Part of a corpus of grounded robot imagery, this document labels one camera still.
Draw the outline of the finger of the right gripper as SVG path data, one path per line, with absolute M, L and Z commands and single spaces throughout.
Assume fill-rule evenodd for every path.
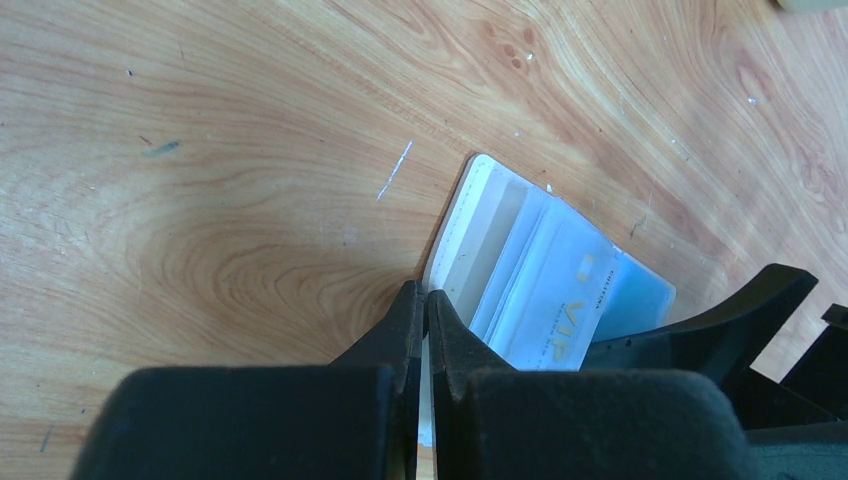
M 732 391 L 817 284 L 806 270 L 769 264 L 736 293 L 699 315 L 593 343 L 581 368 L 686 370 Z
M 823 314 L 825 330 L 807 349 L 781 385 L 847 420 L 847 308 L 832 304 Z

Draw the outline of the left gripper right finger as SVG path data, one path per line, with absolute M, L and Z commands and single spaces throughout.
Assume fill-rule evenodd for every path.
M 755 479 L 728 398 L 680 370 L 519 371 L 427 299 L 440 479 Z

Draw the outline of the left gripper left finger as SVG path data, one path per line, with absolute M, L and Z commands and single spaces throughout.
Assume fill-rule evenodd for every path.
M 109 396 L 76 479 L 411 479 L 426 292 L 326 365 L 156 367 Z

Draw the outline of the gold VIP card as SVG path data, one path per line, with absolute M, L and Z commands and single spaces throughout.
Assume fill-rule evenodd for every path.
M 489 347 L 518 370 L 578 370 L 618 269 L 615 247 L 599 230 L 544 216 Z

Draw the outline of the beige leather card holder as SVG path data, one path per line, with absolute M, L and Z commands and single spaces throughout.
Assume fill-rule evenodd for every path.
M 675 287 L 494 158 L 468 162 L 424 280 L 511 366 L 574 371 L 594 342 L 661 327 Z

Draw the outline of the beige oval plastic tray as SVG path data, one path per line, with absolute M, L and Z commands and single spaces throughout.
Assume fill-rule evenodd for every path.
M 848 0 L 777 0 L 777 3 L 792 13 L 819 13 L 846 8 Z

